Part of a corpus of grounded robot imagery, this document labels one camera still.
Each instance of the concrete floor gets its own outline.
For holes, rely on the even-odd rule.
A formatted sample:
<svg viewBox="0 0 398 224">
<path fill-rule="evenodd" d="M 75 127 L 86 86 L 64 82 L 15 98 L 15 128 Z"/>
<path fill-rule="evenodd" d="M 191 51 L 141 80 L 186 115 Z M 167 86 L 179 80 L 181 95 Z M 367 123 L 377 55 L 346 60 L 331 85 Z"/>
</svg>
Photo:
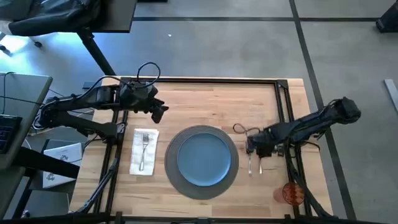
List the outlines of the concrete floor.
<svg viewBox="0 0 398 224">
<path fill-rule="evenodd" d="M 365 18 L 381 16 L 395 0 L 295 2 L 300 17 Z M 292 10 L 289 0 L 169 0 L 139 4 L 136 16 L 292 17 Z M 398 84 L 398 34 L 380 34 L 374 22 L 301 22 L 301 26 L 323 102 L 347 96 L 363 112 L 357 123 L 332 128 L 356 216 L 396 223 L 398 114 L 382 81 L 392 78 Z M 12 55 L 0 52 L 0 71 L 50 75 L 51 89 L 64 95 L 81 92 L 83 82 L 103 75 L 76 34 L 37 39 L 42 49 L 24 37 L 7 36 L 1 43 Z M 310 107 L 317 109 L 315 98 L 320 96 L 313 94 L 294 22 L 135 21 L 130 34 L 96 34 L 95 41 L 118 75 L 135 75 L 140 64 L 154 61 L 164 76 L 303 78 Z M 41 139 L 63 139 L 68 131 L 72 130 L 29 140 L 41 148 Z M 320 144 L 334 214 L 345 217 L 327 145 L 324 140 Z M 37 204 L 44 203 L 36 198 L 30 200 L 29 209 L 37 211 Z M 33 215 L 57 213 L 42 207 L 46 212 Z"/>
</svg>

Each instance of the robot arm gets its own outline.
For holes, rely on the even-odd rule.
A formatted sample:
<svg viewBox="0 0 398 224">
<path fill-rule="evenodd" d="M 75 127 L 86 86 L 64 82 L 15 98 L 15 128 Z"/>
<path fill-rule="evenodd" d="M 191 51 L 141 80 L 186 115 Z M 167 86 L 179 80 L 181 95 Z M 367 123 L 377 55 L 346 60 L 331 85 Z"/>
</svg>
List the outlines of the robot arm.
<svg viewBox="0 0 398 224">
<path fill-rule="evenodd" d="M 99 86 L 90 88 L 82 95 L 62 98 L 49 98 L 43 106 L 39 123 L 45 128 L 68 126 L 84 135 L 96 133 L 102 139 L 115 138 L 118 125 L 114 123 L 96 123 L 70 115 L 68 111 L 83 108 L 97 110 L 133 110 L 152 113 L 152 120 L 159 123 L 164 111 L 169 107 L 155 98 L 157 89 L 148 83 L 129 82 L 122 86 Z"/>
<path fill-rule="evenodd" d="M 248 151 L 256 150 L 262 157 L 271 156 L 275 147 L 289 141 L 297 144 L 313 134 L 323 134 L 332 124 L 350 124 L 361 117 L 353 100 L 346 97 L 333 100 L 323 109 L 289 123 L 277 123 L 264 128 L 260 133 L 248 136 Z"/>
</svg>

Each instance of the fork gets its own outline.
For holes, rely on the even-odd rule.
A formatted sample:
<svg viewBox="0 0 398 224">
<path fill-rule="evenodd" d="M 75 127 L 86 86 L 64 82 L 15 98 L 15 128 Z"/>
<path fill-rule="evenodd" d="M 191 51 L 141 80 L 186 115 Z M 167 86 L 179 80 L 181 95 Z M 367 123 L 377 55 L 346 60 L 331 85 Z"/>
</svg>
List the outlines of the fork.
<svg viewBox="0 0 398 224">
<path fill-rule="evenodd" d="M 142 157 L 141 157 L 141 162 L 139 163 L 139 170 L 143 171 L 144 170 L 144 154 L 145 154 L 145 149 L 147 148 L 149 144 L 149 134 L 148 132 L 144 132 L 142 135 L 142 147 L 144 150 L 142 150 Z"/>
</svg>

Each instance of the cord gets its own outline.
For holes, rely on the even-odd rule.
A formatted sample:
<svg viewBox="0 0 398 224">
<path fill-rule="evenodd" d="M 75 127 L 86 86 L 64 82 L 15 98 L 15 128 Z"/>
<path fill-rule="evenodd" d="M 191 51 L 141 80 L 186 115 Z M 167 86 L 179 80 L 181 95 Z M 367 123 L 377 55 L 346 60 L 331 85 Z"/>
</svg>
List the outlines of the cord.
<svg viewBox="0 0 398 224">
<path fill-rule="evenodd" d="M 180 222 L 171 222 L 170 224 L 181 224 L 181 223 L 196 223 L 196 220 L 184 220 Z"/>
<path fill-rule="evenodd" d="M 77 117 L 80 117 L 80 116 L 82 116 L 84 114 L 91 114 L 91 112 L 94 112 L 94 110 L 89 110 L 89 111 L 86 111 L 86 112 L 79 112 L 79 111 L 71 111 L 71 112 L 79 113 L 79 115 L 77 115 Z M 46 133 L 47 131 L 51 131 L 51 130 L 54 129 L 54 128 L 49 128 L 49 129 L 47 129 L 45 131 L 37 132 L 37 129 L 36 129 L 37 127 L 35 127 L 33 124 L 32 124 L 32 127 L 35 130 L 35 134 L 28 134 L 28 136 L 36 136 L 38 134 L 43 134 L 43 133 Z"/>
<path fill-rule="evenodd" d="M 29 100 L 22 100 L 22 99 L 17 99 L 17 98 L 8 97 L 8 96 L 0 96 L 0 98 L 16 100 L 16 101 L 22 101 L 22 102 L 26 102 L 26 103 L 33 103 L 33 104 L 36 104 L 36 105 L 44 105 L 44 103 L 37 103 L 37 102 L 29 101 Z"/>
<path fill-rule="evenodd" d="M 4 76 L 4 87 L 3 87 L 3 96 L 4 96 L 4 99 L 3 99 L 3 101 L 2 101 L 2 113 L 1 114 L 4 114 L 5 112 L 6 112 L 6 99 L 5 99 L 5 97 L 6 97 L 6 76 L 7 75 L 9 75 L 9 74 L 14 74 L 14 72 L 7 72 L 7 73 L 5 73 L 5 74 L 2 74 L 2 76 Z"/>
<path fill-rule="evenodd" d="M 310 144 L 310 145 L 316 146 L 318 148 L 318 150 L 321 151 L 321 147 L 318 144 L 316 144 L 314 142 L 310 142 L 310 141 L 304 141 L 304 142 L 305 142 L 305 144 Z"/>
<path fill-rule="evenodd" d="M 104 78 L 112 78 L 112 79 L 114 79 L 114 80 L 117 80 L 117 81 L 119 81 L 119 82 L 121 82 L 121 83 L 127 85 L 129 88 L 132 87 L 131 84 L 126 83 L 125 81 L 121 80 L 120 78 L 116 78 L 116 77 L 112 77 L 112 76 L 104 76 L 104 77 L 99 78 L 99 79 L 94 83 L 94 85 L 92 85 L 87 91 L 85 91 L 85 92 L 84 92 L 83 94 L 81 94 L 80 96 L 76 97 L 75 100 L 81 99 L 82 97 L 86 96 L 86 95 L 89 94 L 91 91 L 93 91 L 93 89 L 95 88 L 95 86 L 96 86 L 101 80 L 103 80 Z M 42 112 L 43 112 L 43 110 L 45 110 L 46 107 L 48 107 L 48 106 L 50 106 L 50 105 L 52 105 L 52 104 L 54 104 L 54 103 L 63 102 L 63 101 L 67 101 L 67 100 L 53 101 L 53 102 L 51 102 L 51 103 L 45 104 L 44 107 L 42 108 Z"/>
<path fill-rule="evenodd" d="M 97 134 L 95 137 L 93 137 L 91 140 L 89 140 L 88 142 L 85 143 L 85 145 L 84 145 L 84 147 L 83 147 L 83 152 L 86 150 L 86 147 L 87 147 L 90 143 L 92 143 L 93 141 L 102 140 L 102 139 L 96 139 L 97 137 L 98 137 L 98 134 Z"/>
<path fill-rule="evenodd" d="M 75 161 L 71 161 L 71 162 L 69 162 L 69 163 L 77 162 L 77 161 L 80 161 L 80 160 L 82 160 L 82 159 L 78 159 L 78 160 L 75 160 Z"/>
<path fill-rule="evenodd" d="M 144 86 L 137 86 L 136 88 L 147 88 L 148 86 L 153 85 L 153 84 L 160 78 L 160 74 L 161 74 L 160 67 L 159 67 L 155 62 L 147 62 L 147 63 L 141 65 L 141 66 L 138 68 L 138 71 L 137 71 L 137 82 L 140 83 L 140 81 L 139 81 L 139 73 L 141 72 L 141 69 L 143 69 L 143 68 L 144 68 L 145 66 L 147 66 L 147 65 L 155 65 L 155 66 L 156 66 L 156 68 L 157 68 L 157 70 L 158 70 L 157 77 L 156 77 L 152 82 L 150 82 L 150 83 L 148 83 L 148 84 L 146 84 L 146 85 L 144 85 Z"/>
<path fill-rule="evenodd" d="M 26 139 L 24 139 L 24 141 L 26 142 L 27 147 L 29 147 L 29 149 L 32 149 L 32 147 L 31 147 L 30 144 L 29 144 L 29 141 L 27 141 Z"/>
<path fill-rule="evenodd" d="M 60 95 L 60 96 L 62 96 L 62 97 L 65 97 L 64 95 L 62 95 L 61 93 L 58 93 L 58 92 L 56 92 L 56 91 L 54 91 L 54 90 L 52 90 L 52 89 L 49 89 L 51 92 L 53 92 L 53 93 L 55 93 L 55 94 L 58 94 L 58 95 Z"/>
<path fill-rule="evenodd" d="M 236 130 L 236 126 L 240 126 L 240 127 L 242 128 L 243 131 L 237 131 L 237 130 Z M 234 126 L 232 126 L 232 129 L 234 130 L 235 133 L 238 133 L 238 134 L 245 134 L 246 136 L 248 135 L 248 132 L 249 132 L 249 131 L 252 131 L 252 130 L 258 130 L 259 133 L 261 132 L 261 130 L 260 130 L 259 128 L 249 128 L 249 129 L 246 129 L 242 124 L 239 124 L 239 123 L 234 124 Z"/>
</svg>

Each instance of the round placemat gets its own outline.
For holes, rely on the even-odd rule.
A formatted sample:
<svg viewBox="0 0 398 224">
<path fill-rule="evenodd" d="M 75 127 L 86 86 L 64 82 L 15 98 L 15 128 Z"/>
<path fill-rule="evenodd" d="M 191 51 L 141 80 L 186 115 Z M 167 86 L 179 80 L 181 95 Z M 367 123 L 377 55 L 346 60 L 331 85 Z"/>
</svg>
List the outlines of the round placemat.
<svg viewBox="0 0 398 224">
<path fill-rule="evenodd" d="M 184 176 L 181 174 L 178 169 L 178 152 L 181 148 L 181 145 L 191 136 L 201 133 L 212 134 L 218 138 L 220 138 L 228 147 L 231 153 L 231 164 L 229 171 L 224 176 L 224 178 L 218 183 L 204 187 L 197 186 L 195 184 L 190 183 Z M 177 189 L 181 194 L 184 194 L 187 197 L 199 200 L 211 199 L 213 197 L 219 196 L 225 190 L 229 188 L 234 182 L 236 174 L 238 173 L 239 168 L 239 156 L 238 150 L 232 139 L 222 130 L 218 128 L 214 128 L 211 126 L 199 125 L 192 126 L 190 128 L 184 129 L 179 132 L 170 142 L 169 146 L 166 150 L 165 155 L 165 170 L 169 181 L 173 185 L 175 189 Z"/>
</svg>

